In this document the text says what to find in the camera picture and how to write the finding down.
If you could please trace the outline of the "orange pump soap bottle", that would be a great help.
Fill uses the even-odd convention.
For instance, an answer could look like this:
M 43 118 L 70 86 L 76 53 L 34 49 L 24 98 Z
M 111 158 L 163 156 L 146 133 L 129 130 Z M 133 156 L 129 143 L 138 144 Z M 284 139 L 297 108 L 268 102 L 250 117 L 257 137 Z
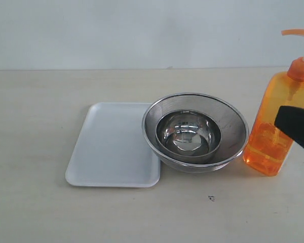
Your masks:
M 282 35 L 304 36 L 304 29 L 283 30 Z M 304 56 L 292 61 L 288 71 L 276 73 L 269 81 L 244 149 L 246 165 L 266 176 L 279 173 L 293 143 L 274 125 L 283 105 L 304 108 Z

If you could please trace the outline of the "steel mesh strainer bowl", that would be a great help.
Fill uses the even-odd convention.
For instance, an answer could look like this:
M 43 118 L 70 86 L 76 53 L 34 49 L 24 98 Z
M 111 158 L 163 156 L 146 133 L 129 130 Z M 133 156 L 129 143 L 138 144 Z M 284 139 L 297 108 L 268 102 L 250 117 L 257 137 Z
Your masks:
M 175 110 L 196 110 L 213 118 L 222 131 L 222 141 L 214 158 L 206 164 L 187 164 L 165 155 L 157 143 L 155 129 L 164 115 Z M 142 133 L 153 153 L 166 165 L 186 173 L 219 170 L 240 157 L 249 138 L 249 128 L 243 115 L 231 104 L 200 93 L 176 93 L 154 102 L 142 118 Z

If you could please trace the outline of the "small stainless steel bowl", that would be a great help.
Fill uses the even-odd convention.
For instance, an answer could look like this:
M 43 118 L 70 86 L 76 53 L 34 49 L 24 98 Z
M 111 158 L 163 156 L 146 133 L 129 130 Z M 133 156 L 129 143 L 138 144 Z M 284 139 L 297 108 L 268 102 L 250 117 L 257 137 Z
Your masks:
M 155 137 L 168 157 L 187 164 L 206 164 L 220 148 L 222 131 L 207 114 L 175 110 L 160 118 Z

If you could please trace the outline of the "white rectangular plastic tray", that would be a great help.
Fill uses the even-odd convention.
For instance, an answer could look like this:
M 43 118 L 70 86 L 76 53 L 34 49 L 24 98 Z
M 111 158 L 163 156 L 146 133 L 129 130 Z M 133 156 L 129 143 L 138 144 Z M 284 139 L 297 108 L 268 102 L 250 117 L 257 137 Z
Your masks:
M 148 103 L 92 105 L 65 172 L 72 186 L 148 188 L 161 163 L 145 141 L 141 122 Z

